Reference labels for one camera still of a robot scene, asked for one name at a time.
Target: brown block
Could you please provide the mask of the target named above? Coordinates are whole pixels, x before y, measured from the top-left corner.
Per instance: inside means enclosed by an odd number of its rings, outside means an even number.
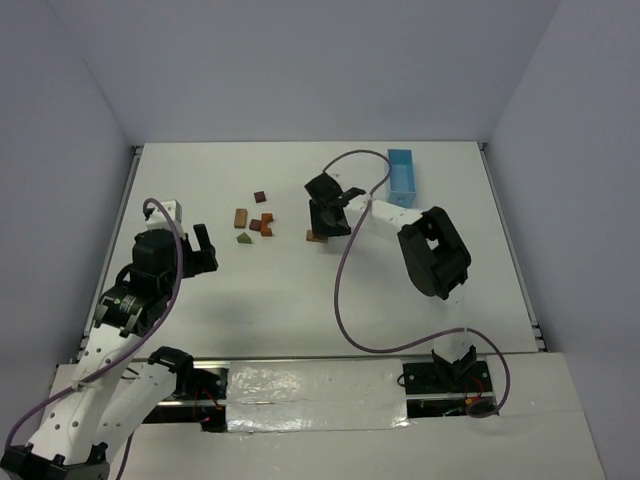
[[[246,208],[236,208],[236,218],[233,221],[233,226],[236,228],[245,228],[247,226],[247,212]]]
[[[273,222],[273,213],[263,213],[260,219],[260,235],[263,237],[273,237],[273,232],[268,225]]]
[[[322,235],[314,235],[313,230],[307,230],[307,242],[327,243],[329,239]]]
[[[254,232],[259,232],[261,225],[262,225],[262,222],[254,218],[249,222],[249,230],[253,230]]]
[[[253,194],[253,198],[256,199],[256,203],[262,203],[267,201],[267,196],[264,194],[264,192],[255,192]]]

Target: plastic sheet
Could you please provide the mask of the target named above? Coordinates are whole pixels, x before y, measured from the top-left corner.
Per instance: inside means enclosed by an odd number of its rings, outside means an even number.
[[[227,391],[230,432],[381,430],[409,425],[399,360],[242,362]]]

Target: white table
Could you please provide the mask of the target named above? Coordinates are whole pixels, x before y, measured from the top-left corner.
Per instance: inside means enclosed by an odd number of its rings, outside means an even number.
[[[531,322],[478,147],[472,142],[185,143],[147,144],[120,225],[106,287],[131,261],[133,237],[144,230],[142,202],[176,198],[183,225],[205,223],[220,269],[183,282],[167,323],[139,353],[169,345],[196,358],[350,356],[359,351],[338,331],[332,294],[345,239],[305,241],[308,197],[303,185],[340,153],[369,148],[413,151],[418,197],[414,206],[447,210],[472,256],[466,292],[470,325],[505,352],[537,351]],[[383,162],[344,159],[331,173],[344,188],[370,188]],[[256,204],[253,192],[267,202]],[[384,198],[381,189],[380,198]],[[271,212],[273,238],[246,230],[239,245],[236,208],[249,218]],[[434,300],[411,284],[397,243],[365,232],[350,255],[341,293],[351,334],[371,347],[390,347],[457,326]],[[479,342],[480,352],[491,351]],[[428,344],[409,353],[428,353]]]
[[[512,393],[499,417],[422,418],[389,430],[253,435],[205,433],[196,424],[142,425],[124,479],[604,480],[564,357],[518,354],[507,361]],[[488,366],[501,396],[502,367],[495,357]],[[68,384],[74,368],[58,369],[52,393]]]

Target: wall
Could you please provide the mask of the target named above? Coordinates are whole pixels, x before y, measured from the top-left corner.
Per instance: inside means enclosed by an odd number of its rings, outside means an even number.
[[[609,479],[637,461],[640,3],[564,0],[490,140],[547,341]]]
[[[135,143],[486,140],[559,0],[50,0]]]
[[[4,442],[15,420],[45,398],[56,362],[78,346],[130,154],[45,1],[0,2],[0,64]]]

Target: purple cable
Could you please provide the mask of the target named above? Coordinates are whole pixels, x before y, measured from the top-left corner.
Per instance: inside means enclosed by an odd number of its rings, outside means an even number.
[[[118,475],[116,476],[116,480],[120,480],[122,475],[124,475],[124,469],[127,466],[127,460],[129,460],[129,452],[131,451],[131,444],[133,443],[133,433],[129,435],[127,438],[127,445],[124,447],[124,454],[122,455],[122,462],[120,462],[120,469],[118,470]]]
[[[173,220],[171,219],[169,212],[165,210],[165,208],[160,204],[158,200],[156,200],[155,198],[147,198],[143,203],[143,210],[146,210],[149,204],[153,204],[160,211],[160,213],[162,213],[162,215],[164,215],[164,217],[167,219],[167,223],[169,224],[169,228],[171,229],[171,233],[173,234],[173,240],[176,244],[176,257],[177,257],[176,280],[174,282],[171,299],[169,300],[169,302],[167,302],[167,308],[165,309],[165,311],[162,313],[160,318],[156,321],[156,323],[153,325],[153,327],[151,327],[151,329],[147,332],[147,334],[144,337],[142,337],[133,347],[131,347],[129,350],[123,353],[116,360],[113,360],[110,364],[96,370],[91,375],[87,375],[85,378],[80,380],[81,383],[91,383],[97,380],[98,378],[102,377],[104,374],[109,372],[111,369],[115,368],[117,365],[120,365],[127,358],[133,355],[136,351],[138,351],[140,347],[142,347],[142,345],[144,345],[144,343],[147,340],[149,340],[149,338],[154,333],[156,333],[156,331],[162,326],[164,321],[167,319],[167,317],[171,313],[171,310],[173,309],[173,306],[176,303],[176,299],[178,298],[178,292],[180,291],[180,284],[182,283],[182,271],[183,271],[182,242],[180,240],[180,234],[178,233],[178,229],[176,228],[176,225],[173,223]],[[11,430],[9,430],[9,434],[7,435],[7,440],[5,441],[5,444],[4,444],[4,449],[7,450],[11,446],[16,433],[18,432],[20,427],[24,425],[24,423],[27,420],[33,417],[40,410],[46,408],[47,405],[50,405],[53,402],[60,400],[63,397],[66,397],[73,391],[74,390],[72,387],[67,387],[64,390],[61,390],[55,395],[52,395],[51,397],[42,401],[41,403],[33,407],[31,410],[29,410],[27,413],[25,413],[22,417],[20,417],[20,419],[16,422],[16,424],[13,427],[11,427]]]
[[[343,153],[342,155],[340,155],[337,158],[333,159],[331,162],[329,162],[327,164],[326,167],[324,167],[324,169],[322,171],[326,172],[329,169],[329,167],[331,167],[334,163],[338,162],[339,160],[343,159],[344,157],[348,157],[348,156],[354,155],[356,153],[367,153],[367,154],[375,155],[376,157],[382,158],[389,165],[389,171],[384,176],[384,178],[380,182],[378,182],[376,185],[374,185],[373,188],[369,191],[369,195],[373,196],[373,194],[376,192],[376,190],[378,190],[382,185],[384,185],[384,183],[389,179],[389,177],[391,177],[391,162],[389,161],[389,159],[386,156],[384,156],[383,154],[381,154],[379,152],[375,152],[373,150],[351,150],[351,151]],[[462,327],[450,328],[448,330],[443,330],[442,332],[438,332],[438,333],[434,333],[434,334],[431,334],[431,335],[427,335],[426,337],[422,337],[422,338],[420,338],[418,340],[414,340],[412,342],[406,343],[404,345],[400,345],[398,347],[392,347],[392,348],[370,348],[370,347],[365,347],[364,345],[361,345],[358,342],[356,342],[353,339],[353,337],[351,337],[351,335],[349,335],[349,332],[347,332],[347,329],[344,326],[344,322],[342,321],[342,315],[340,315],[340,282],[342,281],[342,273],[344,271],[345,264],[347,263],[347,257],[349,256],[349,252],[351,251],[351,248],[353,247],[353,243],[356,240],[356,236],[358,235],[358,232],[360,231],[360,228],[362,227],[362,224],[364,223],[365,219],[367,218],[367,215],[369,215],[369,212],[371,211],[372,201],[373,200],[371,198],[369,198],[369,201],[367,202],[367,206],[365,207],[364,211],[362,212],[362,215],[358,219],[358,222],[356,223],[356,226],[353,228],[353,232],[351,233],[351,236],[349,237],[349,240],[347,241],[347,246],[344,248],[344,252],[342,253],[342,258],[340,258],[340,263],[338,264],[338,271],[336,273],[336,280],[335,280],[334,289],[333,289],[333,309],[334,309],[334,313],[336,315],[336,321],[338,322],[338,328],[340,329],[340,332],[342,333],[344,338],[347,340],[347,342],[349,342],[352,346],[354,346],[358,350],[361,350],[361,351],[366,352],[366,353],[375,353],[375,354],[387,354],[387,353],[402,352],[404,350],[408,350],[409,348],[413,348],[413,347],[415,347],[417,345],[421,345],[421,344],[423,344],[425,342],[429,342],[431,340],[435,340],[436,338],[444,337],[445,335],[451,335],[453,333],[461,333],[461,332],[467,331],[467,332],[473,333],[474,335],[477,335],[478,337],[482,338],[485,342],[487,342],[489,344],[489,346],[496,352],[496,355],[498,355],[498,358],[500,358],[500,361],[502,362],[502,365],[504,366],[505,390],[504,390],[504,395],[502,396],[502,399],[500,400],[498,405],[493,410],[491,410],[489,412],[486,412],[486,413],[477,414],[477,415],[471,413],[472,407],[475,407],[476,405],[478,405],[480,403],[487,403],[487,402],[491,401],[490,398],[480,398],[480,399],[476,400],[474,403],[472,403],[471,405],[467,406],[467,408],[466,408],[467,415],[469,415],[471,417],[474,417],[474,418],[485,418],[485,417],[489,417],[491,415],[497,414],[500,411],[500,409],[504,406],[504,404],[507,401],[507,398],[509,397],[509,392],[511,391],[511,372],[509,370],[509,366],[507,365],[507,360],[504,357],[504,354],[500,351],[500,349],[497,347],[497,345],[495,343],[493,343],[484,333],[482,333],[482,332],[480,332],[480,331],[478,331],[478,330],[476,330],[474,328],[462,328]]]

